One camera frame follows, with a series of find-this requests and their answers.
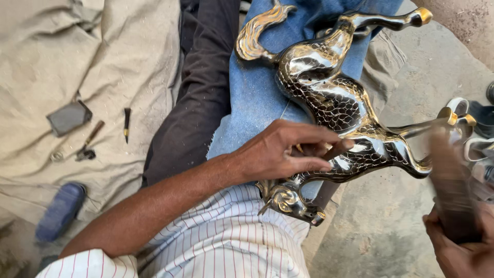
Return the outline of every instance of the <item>shirt sleeve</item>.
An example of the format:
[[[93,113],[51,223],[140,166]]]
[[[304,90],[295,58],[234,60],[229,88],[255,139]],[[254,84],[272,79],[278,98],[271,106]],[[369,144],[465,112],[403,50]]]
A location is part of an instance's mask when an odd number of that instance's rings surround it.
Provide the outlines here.
[[[49,264],[36,278],[136,278],[136,268],[134,256],[110,259],[103,250],[92,249]]]

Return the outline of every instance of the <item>blue cloth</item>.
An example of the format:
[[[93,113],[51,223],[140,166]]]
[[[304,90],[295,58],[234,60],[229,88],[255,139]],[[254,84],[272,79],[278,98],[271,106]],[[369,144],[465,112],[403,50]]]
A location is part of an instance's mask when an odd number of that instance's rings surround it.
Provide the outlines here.
[[[402,0],[281,0],[293,4],[298,11],[291,12],[285,22],[265,30],[261,45],[278,53],[288,46],[312,39],[313,26],[318,20],[336,19],[349,10],[394,15]],[[254,0],[246,22],[273,7],[272,0]],[[371,37],[354,40],[342,65],[343,73],[359,79],[367,47]],[[230,98],[232,113],[221,120],[207,154],[211,159],[230,153],[264,130],[276,119],[305,121],[305,112],[289,102],[276,84],[276,69],[255,61],[239,61],[233,53],[230,57]]]

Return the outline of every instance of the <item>dark trousers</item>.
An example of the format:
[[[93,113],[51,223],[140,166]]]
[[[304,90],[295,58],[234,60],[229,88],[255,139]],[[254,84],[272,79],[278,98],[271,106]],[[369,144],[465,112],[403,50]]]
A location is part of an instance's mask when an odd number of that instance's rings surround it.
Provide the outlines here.
[[[182,84],[176,106],[151,141],[143,187],[205,162],[214,131],[231,111],[228,69],[240,0],[183,0],[181,5]]]

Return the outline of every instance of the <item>metal horse statue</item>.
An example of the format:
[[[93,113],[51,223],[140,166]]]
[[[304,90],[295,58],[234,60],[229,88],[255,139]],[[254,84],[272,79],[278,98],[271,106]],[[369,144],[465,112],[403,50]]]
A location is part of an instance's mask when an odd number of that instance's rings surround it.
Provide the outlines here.
[[[242,60],[264,59],[277,66],[279,84],[285,96],[299,104],[317,125],[328,127],[341,138],[355,141],[348,152],[332,159],[330,172],[305,172],[280,180],[258,181],[266,205],[260,214],[271,208],[283,214],[318,226],[325,218],[322,208],[306,203],[300,189],[309,181],[328,180],[343,183],[365,173],[388,166],[397,166],[415,178],[425,178],[431,172],[428,157],[414,159],[406,138],[417,136],[434,122],[455,127],[469,127],[475,120],[470,115],[454,114],[445,107],[436,120],[405,127],[387,128],[376,117],[369,96],[362,85],[344,75],[340,67],[354,36],[370,26],[401,30],[408,26],[427,24],[432,13],[421,7],[403,16],[381,16],[358,12],[345,13],[335,26],[321,38],[293,44],[280,53],[271,53],[258,41],[261,32],[270,25],[284,21],[293,5],[274,0],[274,7],[252,18],[240,31],[235,53]]]

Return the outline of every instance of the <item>striped shirt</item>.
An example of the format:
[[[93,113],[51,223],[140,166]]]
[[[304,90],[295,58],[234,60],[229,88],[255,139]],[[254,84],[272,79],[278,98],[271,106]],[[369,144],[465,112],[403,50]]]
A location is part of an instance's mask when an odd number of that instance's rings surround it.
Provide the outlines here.
[[[309,277],[300,244],[309,224],[264,205],[253,185],[224,189],[161,230],[136,256],[92,249],[38,278]]]

